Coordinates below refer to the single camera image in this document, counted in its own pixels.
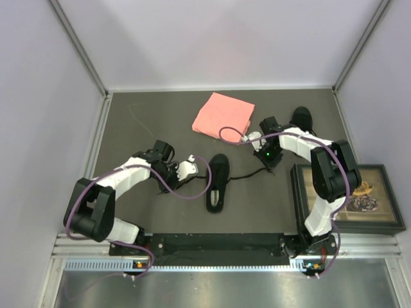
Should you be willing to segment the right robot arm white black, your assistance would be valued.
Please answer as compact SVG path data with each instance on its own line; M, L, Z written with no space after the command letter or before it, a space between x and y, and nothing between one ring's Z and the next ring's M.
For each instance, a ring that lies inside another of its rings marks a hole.
M274 117L259 126L259 132L246 138L268 171L280 163L284 150L310 163L316 194L313 208L303 222L297 222L298 238L286 240L283 247L292 257L316 253L329 239L337 213L362 181L352 149L344 140L321 139L293 124L280 126Z

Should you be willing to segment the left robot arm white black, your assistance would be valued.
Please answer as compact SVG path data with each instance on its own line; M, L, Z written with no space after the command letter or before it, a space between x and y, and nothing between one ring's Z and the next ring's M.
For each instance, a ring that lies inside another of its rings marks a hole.
M116 201L135 185L149 179L161 192L177 189L189 176L198 173L194 156L183 162L172 161L174 148L157 140L154 147L133 154L124 164L94 179L81 178L73 189L64 216L66 234L72 239L122 242L131 254L145 249L144 230L115 217Z

